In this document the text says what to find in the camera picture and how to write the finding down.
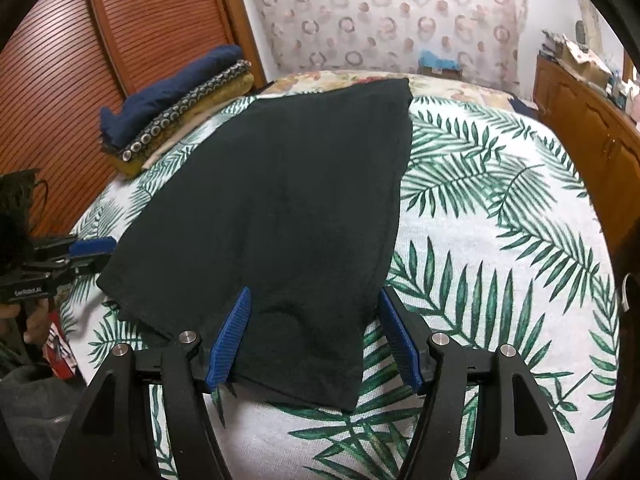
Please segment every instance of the palm leaf print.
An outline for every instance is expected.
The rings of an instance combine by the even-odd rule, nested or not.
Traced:
[[[500,166],[492,171],[500,180],[488,196],[489,218],[496,218],[498,226],[518,224],[548,210],[556,199],[549,192],[543,176],[536,171],[542,164],[527,165],[514,156],[505,156]]]
[[[587,198],[589,196],[587,189],[584,187],[584,181],[575,168],[575,164],[569,158],[568,153],[560,142],[555,139],[547,140],[546,137],[544,139],[537,137],[536,147],[551,175],[564,184],[562,186],[563,189],[577,191],[578,198]]]
[[[562,413],[574,413],[578,411],[578,406],[574,403],[570,402],[569,396],[574,393],[578,388],[582,386],[584,381],[586,381],[591,375],[591,371],[584,374],[575,384],[573,384],[568,390],[564,393],[562,392],[562,383],[559,377],[554,377],[554,393],[555,396],[551,393],[549,388],[543,386],[542,384],[538,384],[542,393],[546,397],[546,401],[551,407],[551,411],[554,414],[556,420],[560,427],[565,430],[567,433],[575,433],[574,427],[569,422],[567,416]]]
[[[289,434],[303,440],[325,440],[324,450],[314,456],[316,466],[309,471],[322,478],[359,478],[393,480],[399,463],[406,456],[409,436],[413,433],[420,408],[407,405],[413,395],[411,389],[399,381],[398,368],[391,356],[382,327],[374,323],[364,336],[364,381],[356,410],[348,415],[325,408],[297,408],[274,404],[278,409],[322,425]],[[393,407],[381,412],[383,408]],[[402,422],[403,430],[396,423]],[[340,462],[341,458],[359,464],[363,474]]]
[[[453,105],[453,106],[463,106],[463,103],[460,101],[456,101],[454,99],[447,99],[446,97],[437,97],[433,95],[415,97],[414,103],[418,103],[421,105]]]
[[[513,134],[513,139],[522,136],[524,139],[536,136],[536,131],[527,126],[522,118],[516,114],[510,114],[498,108],[484,107],[475,103],[465,103],[463,105],[467,113],[475,118],[485,120],[490,126],[496,128],[500,133]]]
[[[533,316],[533,280],[530,280],[527,293],[522,298],[522,309],[515,316],[513,271],[508,273],[501,288],[497,271],[485,274],[482,262],[476,272],[469,272],[468,266],[465,266],[456,275],[451,254],[447,252],[440,283],[436,286],[436,259],[430,238],[427,238],[427,256],[423,269],[420,268],[417,253],[412,241],[409,242],[406,259],[402,259],[398,252],[395,252],[387,280],[387,284],[392,285],[396,291],[409,297],[406,304],[409,310],[424,316],[433,329],[442,330],[472,348],[494,349],[509,342],[532,370],[543,392],[546,390],[543,383],[547,381],[560,384],[562,389],[561,381],[570,377],[572,372],[534,371],[543,364],[552,342],[541,344],[539,341],[545,314],[541,314],[537,319]],[[588,376],[567,389],[561,394],[561,400],[558,402],[552,397],[549,398],[549,405],[558,423],[569,433],[573,432],[573,428],[568,420],[569,416],[563,412],[578,411],[577,407],[574,409],[575,405],[569,402],[568,397],[574,394],[587,378]],[[459,478],[464,478],[466,474],[475,428],[478,390],[475,388],[470,394],[471,397],[465,405],[463,449],[454,464]]]
[[[110,304],[104,304],[108,308],[107,313],[100,322],[99,330],[94,330],[94,341],[89,341],[93,347],[89,352],[89,361],[98,368],[111,349],[118,343],[128,343],[134,350],[144,348],[142,338],[138,334],[138,329],[128,323],[119,321],[115,309],[110,308]]]
[[[567,225],[561,226],[542,219],[522,220],[519,224],[505,223],[502,227],[507,230],[498,238],[515,238],[501,247],[503,251],[521,251],[517,259],[533,256],[531,265],[541,264],[536,279],[550,270],[544,285],[554,285],[549,301],[569,286],[564,313],[578,295],[580,306],[584,304],[588,287],[593,295],[593,280],[600,264],[593,261],[593,250],[587,250],[584,246],[582,235],[576,236]]]
[[[418,216],[422,216],[428,204],[433,218],[439,204],[444,214],[452,211],[458,218],[460,213],[475,213],[476,206],[484,210],[487,190],[495,185],[496,179],[480,158],[449,155],[405,173],[400,199],[408,200],[407,211],[417,207]]]
[[[412,121],[410,168],[447,153],[463,153],[465,158],[480,155],[483,162],[491,158],[500,161],[500,152],[505,148],[504,145],[497,146],[498,137],[490,135],[489,127],[480,134],[475,122],[469,125],[466,121],[461,124],[458,118],[443,120],[440,114],[434,118],[428,110],[426,116],[421,110],[412,114]]]
[[[226,383],[225,387],[231,395],[233,395],[234,397],[238,397],[236,395],[236,391],[234,390],[234,386],[232,383]],[[222,405],[222,394],[220,393],[220,386],[217,386],[216,389],[212,391],[211,402],[213,402],[213,405],[216,411],[218,412],[218,418],[220,419],[220,424],[222,424],[223,428],[226,428],[225,409],[224,409],[224,406]]]
[[[230,103],[228,106],[220,110],[220,114],[226,114],[230,116],[238,115],[240,112],[246,110],[246,108],[253,103],[257,98],[255,96],[241,97],[238,100]]]
[[[197,147],[197,144],[176,144],[165,156],[135,180],[135,188],[129,196],[129,205],[124,215],[126,225],[138,217],[156,191],[174,176]]]
[[[93,274],[86,276],[79,276],[74,281],[74,285],[69,293],[68,300],[65,302],[68,305],[72,304],[85,304],[89,299],[89,295],[92,290],[97,290],[95,284],[96,277]]]
[[[71,229],[71,234],[76,235],[80,238],[85,238],[81,236],[81,233],[85,232],[88,229],[88,226],[92,224],[96,213],[101,208],[102,202],[104,201],[105,197],[109,194],[110,190],[111,190],[111,186],[107,186],[100,193],[100,195],[98,195],[98,198],[94,200],[91,207],[84,212],[84,214],[81,216],[80,220],[76,223],[74,228]]]
[[[618,351],[620,349],[620,333],[618,327],[618,305],[615,287],[607,276],[606,285],[600,276],[594,280],[593,299],[596,308],[593,317],[598,331],[589,330],[596,345],[596,355],[590,354],[591,362],[597,368],[592,374],[598,383],[598,391],[589,394],[592,400],[606,402],[603,408],[594,415],[594,419],[603,418],[613,409],[613,397],[616,393],[616,376],[618,372]]]
[[[69,335],[76,330],[78,322],[74,317],[69,298],[60,305],[58,315],[60,316],[60,328],[62,329],[63,334]]]
[[[106,202],[95,202],[91,208],[91,214],[78,229],[78,237],[86,239],[109,236],[120,219],[122,209],[123,207],[113,198]]]
[[[156,458],[158,467],[163,478],[178,480],[178,472],[175,468],[174,454],[171,451],[171,443],[162,431],[164,428],[164,404],[161,406],[162,386],[152,384],[149,386],[149,396],[151,401],[151,420],[153,421],[152,431],[154,443],[156,445]]]
[[[497,271],[486,274],[482,262],[475,273],[470,272],[468,266],[463,267],[455,280],[449,251],[440,286],[435,290],[436,262],[431,239],[427,238],[427,257],[421,275],[418,275],[419,261],[412,241],[409,242],[408,253],[407,265],[397,252],[394,253],[387,284],[408,296],[409,301],[418,300],[419,306],[407,303],[409,310],[421,314],[430,324],[437,323],[433,328],[442,330],[461,344],[487,350],[508,342],[520,352],[529,369],[543,360],[551,341],[538,348],[545,315],[542,314],[533,322],[532,282],[522,299],[520,315],[515,320],[513,271],[508,273],[502,290],[498,286]],[[485,276],[491,276],[488,288]]]

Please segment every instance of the green leaf pattern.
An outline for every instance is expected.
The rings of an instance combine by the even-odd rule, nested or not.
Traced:
[[[254,99],[229,105],[137,179],[115,181],[74,231],[120,237],[197,146]],[[593,456],[581,446],[590,441],[597,450],[604,434],[620,340],[610,263],[584,183],[554,134],[523,116],[432,96],[415,98],[410,116],[412,153],[387,283],[461,344],[492,351],[513,344],[585,476]],[[113,307],[90,277],[78,280],[61,310],[87,379],[117,342],[142,347],[136,327],[119,322]],[[364,335],[363,362],[351,414],[265,406],[231,385],[218,388],[207,405],[223,452],[279,446],[282,458],[257,462],[260,471],[286,471],[282,478],[395,478],[422,400],[402,385],[377,321]],[[161,472],[175,479],[160,386],[150,400]],[[478,390],[468,388],[454,480],[466,475],[477,407]]]

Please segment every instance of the patterned curtain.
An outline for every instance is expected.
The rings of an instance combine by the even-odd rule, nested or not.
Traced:
[[[423,50],[465,80],[518,92],[528,0],[255,0],[283,72],[416,72]]]

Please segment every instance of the gray cloth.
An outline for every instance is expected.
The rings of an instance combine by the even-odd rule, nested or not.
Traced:
[[[62,381],[45,365],[23,366],[0,380],[0,412],[23,462],[37,478],[49,478],[84,390],[82,379]]]

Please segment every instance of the black t-shirt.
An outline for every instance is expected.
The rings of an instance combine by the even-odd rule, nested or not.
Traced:
[[[398,232],[406,79],[260,99],[222,124],[124,233],[98,286],[129,319],[210,348],[241,289],[233,375],[353,410]]]

